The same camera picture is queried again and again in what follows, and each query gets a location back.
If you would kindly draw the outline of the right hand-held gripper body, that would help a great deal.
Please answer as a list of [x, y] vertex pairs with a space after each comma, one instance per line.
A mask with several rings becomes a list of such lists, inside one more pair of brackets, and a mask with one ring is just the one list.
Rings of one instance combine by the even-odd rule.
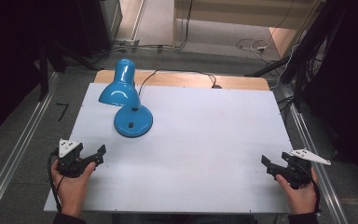
[[287, 162], [282, 176], [290, 183], [293, 189], [308, 185], [311, 180], [311, 162], [330, 165], [326, 160], [307, 149], [296, 149], [282, 153], [282, 159]]

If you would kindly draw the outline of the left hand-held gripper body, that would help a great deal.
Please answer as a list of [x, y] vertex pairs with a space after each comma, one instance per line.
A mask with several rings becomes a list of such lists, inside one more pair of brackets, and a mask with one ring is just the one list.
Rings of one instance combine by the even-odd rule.
[[61, 175], [77, 178], [84, 173], [89, 162], [80, 157], [82, 149], [83, 145], [79, 142], [64, 139], [59, 141], [58, 165]]

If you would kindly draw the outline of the blue desk lamp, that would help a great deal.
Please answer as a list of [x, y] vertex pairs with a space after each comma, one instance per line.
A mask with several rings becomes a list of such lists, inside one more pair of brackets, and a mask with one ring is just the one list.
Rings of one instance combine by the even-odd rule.
[[152, 127], [153, 115], [142, 105], [134, 84], [135, 64], [121, 59], [116, 63], [113, 81], [102, 91], [99, 102], [119, 106], [113, 119], [116, 131], [125, 137], [136, 138], [146, 134]]

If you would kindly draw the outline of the person's right hand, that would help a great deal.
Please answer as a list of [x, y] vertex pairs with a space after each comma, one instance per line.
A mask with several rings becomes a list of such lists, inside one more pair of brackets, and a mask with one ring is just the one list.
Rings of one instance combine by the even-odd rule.
[[317, 203], [317, 194], [314, 183], [292, 189], [290, 184], [281, 175], [275, 175], [276, 181], [286, 195], [290, 213], [292, 215], [301, 215], [315, 212]]

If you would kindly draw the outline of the person's left hand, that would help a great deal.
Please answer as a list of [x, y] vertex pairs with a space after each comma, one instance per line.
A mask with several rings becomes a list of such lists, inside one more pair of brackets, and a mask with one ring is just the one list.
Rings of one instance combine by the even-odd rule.
[[87, 195], [88, 182], [94, 172], [95, 165], [95, 162], [91, 162], [81, 176], [68, 178], [60, 174], [58, 161], [52, 163], [53, 184], [62, 205], [61, 213], [63, 215], [80, 217]]

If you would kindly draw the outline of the black metal stand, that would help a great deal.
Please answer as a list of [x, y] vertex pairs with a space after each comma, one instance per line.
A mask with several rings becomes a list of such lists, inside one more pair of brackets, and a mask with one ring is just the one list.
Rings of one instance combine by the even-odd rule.
[[62, 55], [68, 55], [81, 65], [86, 66], [93, 71], [99, 71], [99, 68], [83, 59], [80, 55], [68, 49], [56, 41], [40, 41], [38, 43], [39, 74], [40, 74], [40, 95], [39, 102], [42, 102], [48, 94], [48, 62], [51, 63], [55, 71], [64, 72], [67, 65]]
[[248, 77], [261, 77], [278, 67], [284, 66], [278, 83], [283, 86], [296, 80], [292, 104], [300, 109], [300, 98], [303, 83], [307, 74], [308, 61], [316, 54], [324, 40], [334, 32], [345, 14], [349, 0], [327, 0], [320, 14], [316, 17], [309, 30], [299, 44], [291, 48], [289, 56], [268, 65], [267, 67], [249, 74]]

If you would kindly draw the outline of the grey power strip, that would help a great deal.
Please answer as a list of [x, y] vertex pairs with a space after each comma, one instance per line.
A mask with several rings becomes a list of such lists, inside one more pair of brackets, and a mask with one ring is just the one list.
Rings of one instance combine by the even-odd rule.
[[113, 42], [112, 51], [119, 51], [122, 53], [136, 52], [139, 48], [140, 40], [115, 40]]

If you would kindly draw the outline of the dark cabinet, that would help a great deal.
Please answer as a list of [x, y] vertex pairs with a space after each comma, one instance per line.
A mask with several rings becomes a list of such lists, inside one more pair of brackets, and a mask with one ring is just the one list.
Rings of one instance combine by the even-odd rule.
[[119, 0], [76, 0], [86, 37], [86, 55], [92, 57], [112, 48], [123, 19]]

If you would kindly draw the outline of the light wooden furniture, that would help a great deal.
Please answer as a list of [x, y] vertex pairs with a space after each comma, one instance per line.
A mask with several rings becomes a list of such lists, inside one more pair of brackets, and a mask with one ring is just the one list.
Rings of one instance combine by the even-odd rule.
[[326, 0], [173, 0], [173, 20], [245, 24], [268, 27], [281, 58], [287, 56], [320, 14]]

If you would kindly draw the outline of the aluminium floor rail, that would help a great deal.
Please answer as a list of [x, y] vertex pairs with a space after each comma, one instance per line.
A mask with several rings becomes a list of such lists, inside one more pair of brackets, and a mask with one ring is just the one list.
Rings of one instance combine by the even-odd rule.
[[48, 104], [51, 101], [51, 98], [56, 91], [56, 86], [59, 80], [59, 74], [53, 72], [48, 79], [48, 84], [50, 89], [46, 95], [37, 102], [34, 107], [34, 110], [30, 117], [27, 119], [27, 123], [21, 131], [21, 135], [16, 140], [16, 144], [11, 149], [8, 158], [0, 169], [0, 201], [7, 190], [9, 182], [20, 164], [20, 161], [30, 144], [34, 132], [36, 131], [41, 119], [43, 118], [45, 111], [48, 108]]
[[[290, 103], [283, 110], [283, 120], [293, 148], [305, 148], [318, 156], [322, 152], [315, 146], [310, 131], [302, 113], [294, 103]], [[350, 224], [341, 202], [337, 196], [333, 182], [327, 173], [328, 165], [313, 163], [316, 174], [319, 176], [319, 188], [321, 191], [321, 207], [323, 209], [320, 217], [330, 217], [333, 224]]]

